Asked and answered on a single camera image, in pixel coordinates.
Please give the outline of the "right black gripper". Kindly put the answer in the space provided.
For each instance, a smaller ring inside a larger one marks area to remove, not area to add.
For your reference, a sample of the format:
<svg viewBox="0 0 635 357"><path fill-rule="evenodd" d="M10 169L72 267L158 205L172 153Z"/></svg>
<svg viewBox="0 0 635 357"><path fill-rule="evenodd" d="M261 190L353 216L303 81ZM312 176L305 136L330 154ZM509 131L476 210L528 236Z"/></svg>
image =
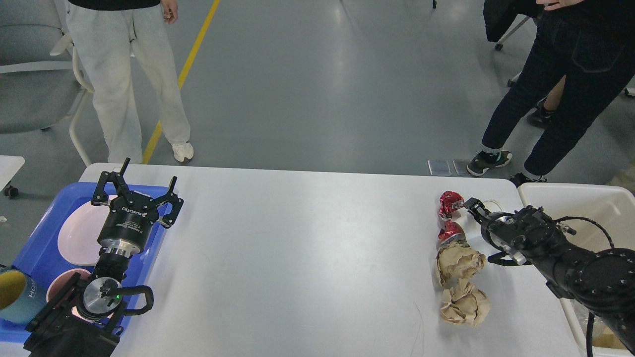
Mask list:
<svg viewBox="0 0 635 357"><path fill-rule="evenodd" d="M527 206L513 214L491 212L475 197L465 201L463 207L481 225L485 241L499 251L488 257L491 264L514 267L560 263L560 223L546 215L543 208Z"/></svg>

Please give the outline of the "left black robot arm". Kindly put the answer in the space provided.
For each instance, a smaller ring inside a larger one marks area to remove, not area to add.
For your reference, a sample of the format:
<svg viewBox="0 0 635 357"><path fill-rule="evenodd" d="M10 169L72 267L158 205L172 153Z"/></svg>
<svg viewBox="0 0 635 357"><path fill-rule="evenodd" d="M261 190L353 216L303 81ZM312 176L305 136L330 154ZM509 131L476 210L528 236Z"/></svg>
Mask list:
<svg viewBox="0 0 635 357"><path fill-rule="evenodd" d="M145 285L125 282L133 257L144 253L155 225L170 228L183 206L172 177L158 197L131 190L124 179L129 165L103 171L91 205L109 209L97 235L97 262L87 278L73 274L25 330L23 347L32 357L109 357L120 342L121 319L149 312L154 295Z"/></svg>

